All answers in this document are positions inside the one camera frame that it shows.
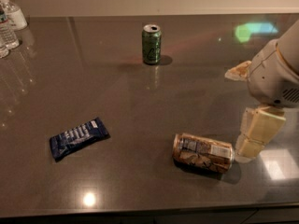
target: can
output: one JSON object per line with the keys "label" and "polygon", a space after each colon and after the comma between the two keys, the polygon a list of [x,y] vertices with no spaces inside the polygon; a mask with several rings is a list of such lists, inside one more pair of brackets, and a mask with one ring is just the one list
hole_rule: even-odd
{"label": "can", "polygon": [[173,158],[190,166],[226,173],[234,161],[232,144],[187,133],[176,134]]}
{"label": "can", "polygon": [[156,64],[161,59],[161,29],[156,24],[148,24],[142,31],[143,62]]}

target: can lid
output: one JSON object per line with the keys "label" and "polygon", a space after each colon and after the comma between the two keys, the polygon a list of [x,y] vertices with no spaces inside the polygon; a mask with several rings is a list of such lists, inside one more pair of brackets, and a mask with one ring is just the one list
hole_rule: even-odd
{"label": "can lid", "polygon": [[160,31],[160,26],[156,24],[148,24],[144,26],[143,30],[148,33],[158,33]]}
{"label": "can lid", "polygon": [[172,157],[175,160],[178,160],[179,154],[180,154],[180,148],[179,148],[179,138],[181,137],[180,134],[176,134],[175,140],[174,140],[174,145],[173,145],[173,152],[172,152]]}

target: glossy surface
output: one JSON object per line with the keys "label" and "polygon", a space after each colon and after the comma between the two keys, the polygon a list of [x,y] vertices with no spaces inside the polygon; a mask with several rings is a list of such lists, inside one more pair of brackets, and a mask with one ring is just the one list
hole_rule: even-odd
{"label": "glossy surface", "polygon": [[[298,15],[34,19],[0,60],[0,217],[299,201],[298,113],[251,163],[226,175],[176,166],[176,133],[231,142],[258,103],[224,73]],[[163,31],[160,65],[142,63],[141,32]],[[241,43],[238,25],[273,34]],[[50,137],[100,117],[111,138],[55,162]]]}

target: candy bar wrapper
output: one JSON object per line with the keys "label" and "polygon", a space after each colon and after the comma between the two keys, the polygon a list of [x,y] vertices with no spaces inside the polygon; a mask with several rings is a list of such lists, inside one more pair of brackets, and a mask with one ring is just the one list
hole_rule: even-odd
{"label": "candy bar wrapper", "polygon": [[94,142],[109,138],[110,135],[103,122],[93,119],[70,129],[50,139],[50,150],[56,161],[63,157],[93,144]]}

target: green soda can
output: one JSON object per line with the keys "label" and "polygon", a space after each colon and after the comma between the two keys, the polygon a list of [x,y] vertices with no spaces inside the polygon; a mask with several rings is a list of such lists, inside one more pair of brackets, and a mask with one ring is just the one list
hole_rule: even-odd
{"label": "green soda can", "polygon": [[156,64],[161,58],[161,29],[158,25],[148,24],[142,31],[143,62]]}

